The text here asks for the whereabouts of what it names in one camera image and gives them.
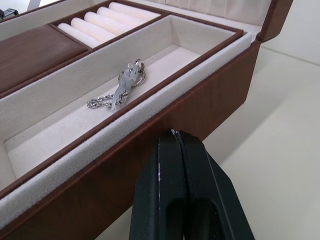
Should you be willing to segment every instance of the jewelry tray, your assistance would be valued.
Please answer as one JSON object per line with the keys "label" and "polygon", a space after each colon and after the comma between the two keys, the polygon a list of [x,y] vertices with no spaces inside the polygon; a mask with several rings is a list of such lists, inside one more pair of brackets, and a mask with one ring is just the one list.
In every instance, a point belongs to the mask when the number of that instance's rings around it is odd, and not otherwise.
{"label": "jewelry tray", "polygon": [[[90,198],[94,191],[104,195],[107,217],[99,218],[111,222],[90,224],[95,226],[90,236],[101,233],[130,206],[135,179],[161,131],[174,128],[203,140],[245,101],[261,44],[254,39],[259,31],[262,41],[279,34],[285,20],[275,21],[271,29],[272,20],[256,27],[154,2],[117,0],[160,16],[93,49],[57,28],[111,2],[58,14],[64,18],[51,23],[46,19],[47,26],[87,51],[0,99],[0,239],[29,229],[37,229],[30,231],[31,239],[43,236],[35,224],[40,219],[73,238],[77,231],[70,224],[84,227],[90,219],[89,211],[73,206],[81,194],[77,189],[85,189]],[[277,6],[271,7],[272,15]],[[132,89],[125,106],[117,111],[87,108],[90,99],[113,94],[118,74],[136,59],[145,61],[147,77]],[[86,223],[59,225],[56,214],[75,217],[76,212],[67,213],[68,206],[81,209]]]}

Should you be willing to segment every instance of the jewelry box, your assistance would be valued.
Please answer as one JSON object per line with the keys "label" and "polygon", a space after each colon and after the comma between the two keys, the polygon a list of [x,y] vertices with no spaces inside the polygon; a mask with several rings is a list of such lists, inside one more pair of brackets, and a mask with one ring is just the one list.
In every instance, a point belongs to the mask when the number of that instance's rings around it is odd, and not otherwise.
{"label": "jewelry box", "polygon": [[[0,239],[97,237],[160,133],[204,140],[245,102],[292,1],[61,0],[0,23]],[[137,59],[121,108],[87,107]]]}

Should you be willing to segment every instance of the silver pendant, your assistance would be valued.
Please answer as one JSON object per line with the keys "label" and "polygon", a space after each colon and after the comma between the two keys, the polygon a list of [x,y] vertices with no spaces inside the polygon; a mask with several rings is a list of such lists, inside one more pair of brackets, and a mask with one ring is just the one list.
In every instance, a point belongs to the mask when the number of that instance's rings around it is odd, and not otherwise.
{"label": "silver pendant", "polygon": [[140,86],[145,80],[145,63],[144,61],[137,59],[134,63],[129,63],[128,67],[119,74],[119,87],[114,94],[93,98],[88,101],[86,105],[90,109],[107,107],[114,110],[116,108],[121,108],[123,103],[127,100],[131,88]]}

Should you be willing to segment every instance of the jewelry box lid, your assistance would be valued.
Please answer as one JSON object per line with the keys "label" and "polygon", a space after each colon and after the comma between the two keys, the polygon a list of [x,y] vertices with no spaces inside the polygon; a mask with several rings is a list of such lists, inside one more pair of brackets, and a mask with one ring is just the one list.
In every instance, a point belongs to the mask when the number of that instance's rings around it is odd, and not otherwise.
{"label": "jewelry box lid", "polygon": [[[243,29],[266,42],[280,34],[293,0],[129,0]],[[0,41],[66,17],[104,0],[59,0],[0,22]]]}

